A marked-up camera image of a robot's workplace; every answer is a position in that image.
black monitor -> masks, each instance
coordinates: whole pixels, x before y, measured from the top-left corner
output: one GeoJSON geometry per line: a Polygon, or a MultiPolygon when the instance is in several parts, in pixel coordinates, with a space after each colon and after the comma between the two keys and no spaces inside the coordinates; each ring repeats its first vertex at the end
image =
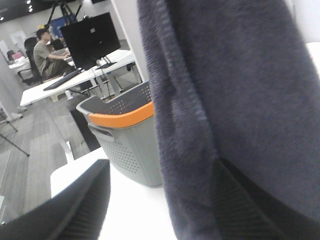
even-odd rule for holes
{"type": "Polygon", "coordinates": [[[84,19],[60,30],[77,68],[88,70],[98,59],[121,47],[110,13],[84,19]]]}

gray laundry basket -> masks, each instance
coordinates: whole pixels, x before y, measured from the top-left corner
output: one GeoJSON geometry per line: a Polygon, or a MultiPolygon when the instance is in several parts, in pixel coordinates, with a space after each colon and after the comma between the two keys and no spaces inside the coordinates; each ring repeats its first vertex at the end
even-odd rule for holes
{"type": "Polygon", "coordinates": [[[148,82],[107,103],[90,97],[77,110],[87,116],[90,130],[116,169],[146,186],[162,184],[148,82]]]}

white desk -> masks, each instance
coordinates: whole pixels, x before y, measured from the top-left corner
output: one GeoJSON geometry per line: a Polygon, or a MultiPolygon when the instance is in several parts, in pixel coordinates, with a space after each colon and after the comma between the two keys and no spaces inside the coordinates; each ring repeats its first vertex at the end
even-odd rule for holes
{"type": "MultiPolygon", "coordinates": [[[[66,160],[68,163],[70,163],[74,160],[74,156],[72,154],[70,144],[64,140],[63,135],[61,134],[61,132],[60,132],[58,126],[56,125],[53,117],[51,116],[50,112],[47,110],[46,105],[40,100],[43,100],[47,97],[50,97],[51,95],[63,92],[69,88],[77,86],[77,85],[84,83],[86,81],[92,80],[94,77],[98,77],[103,74],[107,74],[111,71],[119,69],[119,68],[126,66],[127,64],[130,64],[135,61],[134,56],[130,50],[116,50],[116,51],[108,54],[107,56],[111,61],[117,62],[117,63],[115,63],[115,64],[111,65],[110,67],[105,68],[103,70],[101,70],[101,69],[97,70],[96,68],[98,68],[98,67],[94,67],[91,70],[84,71],[55,89],[44,91],[44,88],[55,83],[56,81],[58,81],[62,77],[59,77],[59,78],[53,79],[51,81],[45,82],[43,84],[40,84],[38,86],[32,87],[30,89],[25,90],[22,93],[21,102],[20,102],[21,107],[25,107],[25,106],[28,106],[32,103],[39,101],[39,103],[41,104],[42,110],[49,116],[48,120],[49,120],[50,125],[52,126],[52,131],[55,133],[56,137],[58,138],[58,140],[59,140],[59,142],[65,152],[66,160]]],[[[113,83],[113,84],[115,86],[112,85],[112,87],[118,88],[116,83],[113,83]]]]}
{"type": "MultiPolygon", "coordinates": [[[[107,156],[100,147],[50,177],[55,196],[107,156]]],[[[124,176],[110,165],[111,194],[99,240],[176,240],[163,187],[150,188],[124,176]]]]}

man sitting at desk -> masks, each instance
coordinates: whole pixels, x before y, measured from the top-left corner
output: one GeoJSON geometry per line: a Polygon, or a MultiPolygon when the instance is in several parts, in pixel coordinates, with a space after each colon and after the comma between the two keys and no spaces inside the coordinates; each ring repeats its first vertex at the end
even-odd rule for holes
{"type": "Polygon", "coordinates": [[[65,58],[70,56],[69,52],[65,52],[63,55],[50,53],[47,43],[51,40],[51,36],[47,29],[39,29],[36,31],[36,36],[40,40],[34,46],[33,56],[41,76],[48,79],[64,73],[69,74],[75,70],[64,61],[65,58]]]}

black hair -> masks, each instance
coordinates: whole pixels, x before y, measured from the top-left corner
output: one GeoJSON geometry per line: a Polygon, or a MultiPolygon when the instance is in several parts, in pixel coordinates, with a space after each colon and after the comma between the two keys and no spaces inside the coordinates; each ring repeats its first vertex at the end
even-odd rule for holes
{"type": "Polygon", "coordinates": [[[49,33],[49,31],[48,31],[48,29],[47,28],[41,28],[41,29],[39,29],[38,31],[36,31],[36,36],[37,36],[37,38],[39,39],[39,40],[41,40],[41,36],[42,36],[42,34],[44,34],[44,33],[49,33]]]}

